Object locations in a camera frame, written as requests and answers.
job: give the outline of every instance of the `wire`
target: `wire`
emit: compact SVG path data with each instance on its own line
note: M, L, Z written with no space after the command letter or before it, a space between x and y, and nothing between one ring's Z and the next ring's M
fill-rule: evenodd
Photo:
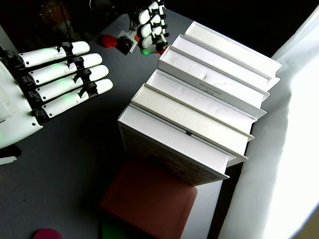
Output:
M60 1L57 1L57 2L58 2L58 4L59 4L59 6L60 6L60 9L61 9L61 12L62 12L62 16L63 16L63 19L64 19L64 23L65 23L65 26L66 26L66 30L67 30L67 33L66 33L66 34L69 34L70 40L73 41L73 40L72 40L72 37L71 37L71 34L70 34L71 23L70 23L70 26L68 26L68 23L66 22L66 18L65 18L65 15L64 15L64 11L63 11L62 4L61 4Z

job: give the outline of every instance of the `row of books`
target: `row of books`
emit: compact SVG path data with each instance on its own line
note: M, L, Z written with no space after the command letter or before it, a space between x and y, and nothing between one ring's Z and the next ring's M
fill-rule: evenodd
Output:
M197 22L160 57L118 119L128 152L192 185L227 179L281 64Z

